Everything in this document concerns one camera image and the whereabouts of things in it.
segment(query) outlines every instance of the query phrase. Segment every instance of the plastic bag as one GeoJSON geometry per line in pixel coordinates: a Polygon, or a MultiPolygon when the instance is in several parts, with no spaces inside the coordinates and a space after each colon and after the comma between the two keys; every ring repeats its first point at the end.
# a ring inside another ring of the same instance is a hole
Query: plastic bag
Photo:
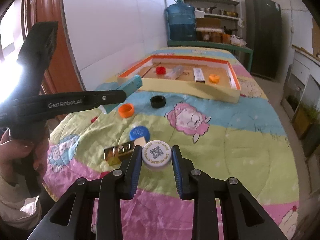
{"type": "Polygon", "coordinates": [[[243,39],[238,39],[235,35],[230,38],[231,44],[239,47],[245,46],[247,43],[243,39]]]}

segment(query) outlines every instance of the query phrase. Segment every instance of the qr code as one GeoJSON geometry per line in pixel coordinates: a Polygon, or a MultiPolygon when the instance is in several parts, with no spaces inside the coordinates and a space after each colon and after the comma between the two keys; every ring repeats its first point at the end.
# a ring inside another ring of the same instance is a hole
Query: qr code
{"type": "Polygon", "coordinates": [[[152,150],[150,150],[150,153],[152,154],[152,157],[154,159],[160,157],[161,155],[163,155],[163,151],[160,149],[159,146],[157,146],[156,148],[153,148],[152,150]]]}

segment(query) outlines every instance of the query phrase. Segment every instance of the orange bottle cap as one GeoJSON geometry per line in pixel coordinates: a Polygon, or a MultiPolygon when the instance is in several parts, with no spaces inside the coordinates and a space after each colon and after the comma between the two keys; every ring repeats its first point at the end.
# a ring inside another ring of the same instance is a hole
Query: orange bottle cap
{"type": "Polygon", "coordinates": [[[216,74],[210,74],[209,75],[209,79],[210,79],[211,82],[213,82],[215,84],[218,84],[219,81],[220,81],[220,76],[216,75],[216,74]]]}
{"type": "Polygon", "coordinates": [[[123,104],[122,106],[119,107],[118,112],[122,118],[128,118],[133,116],[134,114],[133,104],[123,104]]]}

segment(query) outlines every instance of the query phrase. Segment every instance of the blue water bottle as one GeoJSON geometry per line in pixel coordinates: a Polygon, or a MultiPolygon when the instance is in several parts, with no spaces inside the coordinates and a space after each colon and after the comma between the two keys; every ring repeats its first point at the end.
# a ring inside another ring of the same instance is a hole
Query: blue water bottle
{"type": "Polygon", "coordinates": [[[170,39],[173,41],[196,40],[195,8],[177,0],[166,9],[170,39]]]}

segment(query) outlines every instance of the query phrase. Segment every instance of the jar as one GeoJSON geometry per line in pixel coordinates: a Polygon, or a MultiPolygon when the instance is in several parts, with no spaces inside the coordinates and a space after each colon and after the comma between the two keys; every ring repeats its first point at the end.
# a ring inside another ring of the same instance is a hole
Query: jar
{"type": "Polygon", "coordinates": [[[201,32],[202,40],[209,41],[210,40],[210,33],[209,32],[201,32]]]}
{"type": "Polygon", "coordinates": [[[222,43],[229,44],[231,40],[231,35],[229,34],[222,34],[222,43]]]}
{"type": "Polygon", "coordinates": [[[211,33],[210,40],[215,43],[221,43],[221,33],[211,33]]]}

